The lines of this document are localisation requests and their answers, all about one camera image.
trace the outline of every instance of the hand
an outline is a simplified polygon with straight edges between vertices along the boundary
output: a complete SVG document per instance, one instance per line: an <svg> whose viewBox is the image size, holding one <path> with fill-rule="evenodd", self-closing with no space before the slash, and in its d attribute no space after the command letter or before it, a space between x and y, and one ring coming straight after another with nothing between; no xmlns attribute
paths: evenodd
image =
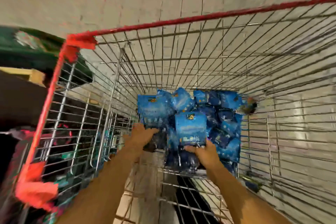
<svg viewBox="0 0 336 224"><path fill-rule="evenodd" d="M201 148L196 148L194 146L185 146L186 151L195 153L199 158L199 161L207 170L208 177L216 184L215 174L223 168L223 164L219 160L216 146L210 141L206 140L206 146Z"/></svg>
<svg viewBox="0 0 336 224"><path fill-rule="evenodd" d="M152 139L155 133L159 132L157 128L145 129L143 124L136 123L132 127L131 135L123 135L125 146L134 148L142 152L142 148Z"/></svg>

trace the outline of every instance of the wire cart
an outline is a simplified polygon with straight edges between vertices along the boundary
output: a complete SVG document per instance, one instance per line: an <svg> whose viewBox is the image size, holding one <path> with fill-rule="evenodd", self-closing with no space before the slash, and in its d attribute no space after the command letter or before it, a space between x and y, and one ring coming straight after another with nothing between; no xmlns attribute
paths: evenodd
<svg viewBox="0 0 336 224"><path fill-rule="evenodd" d="M336 0L281 3L69 35L55 67L20 179L43 163L43 182L58 184L53 223L98 175L137 122L137 95L157 88L235 90L258 99L244 116L238 179L262 184L258 195L294 223L336 221ZM94 76L76 85L85 64ZM61 71L68 73L62 78ZM179 223L189 209L233 223L219 189L198 174L165 169L145 152L126 183L116 223ZM198 191L196 200L176 190Z"/></svg>

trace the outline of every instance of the pile of blue packages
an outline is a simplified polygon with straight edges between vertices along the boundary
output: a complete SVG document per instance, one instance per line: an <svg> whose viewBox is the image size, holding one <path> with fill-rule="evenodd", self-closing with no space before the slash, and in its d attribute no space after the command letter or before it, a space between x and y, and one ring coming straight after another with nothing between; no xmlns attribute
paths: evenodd
<svg viewBox="0 0 336 224"><path fill-rule="evenodd" d="M160 129L149 143L149 151L165 150L166 167L191 174L199 160L183 147L200 147L207 139L233 173L232 167L239 162L243 115L253 113L256 107L254 99L228 90L194 90L194 98L182 87L172 94L158 89L153 96L138 95L141 121L146 128Z"/></svg>

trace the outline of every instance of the person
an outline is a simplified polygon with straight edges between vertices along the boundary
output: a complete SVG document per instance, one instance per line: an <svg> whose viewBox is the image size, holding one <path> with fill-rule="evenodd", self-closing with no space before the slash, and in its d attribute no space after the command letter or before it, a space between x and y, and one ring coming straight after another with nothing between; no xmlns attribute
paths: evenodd
<svg viewBox="0 0 336 224"><path fill-rule="evenodd" d="M61 215L57 224L111 224L132 165L141 156L142 148L158 129L145 129L142 124L132 127L131 135L124 135L125 145L111 161L104 164L99 176L81 190L73 204ZM289 224L282 214L249 192L220 162L215 145L185 150L197 155L206 168L208 178L218 186L234 224Z"/></svg>

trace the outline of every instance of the wooden pallet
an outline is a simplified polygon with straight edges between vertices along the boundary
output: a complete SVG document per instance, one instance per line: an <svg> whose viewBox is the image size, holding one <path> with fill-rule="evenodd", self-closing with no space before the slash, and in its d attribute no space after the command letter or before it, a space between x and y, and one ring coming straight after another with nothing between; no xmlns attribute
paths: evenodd
<svg viewBox="0 0 336 224"><path fill-rule="evenodd" d="M39 86L45 87L43 84L45 74L36 70L36 69L22 69L22 68L14 68L14 67L0 67L0 70L14 74L24 80L35 83Z"/></svg>

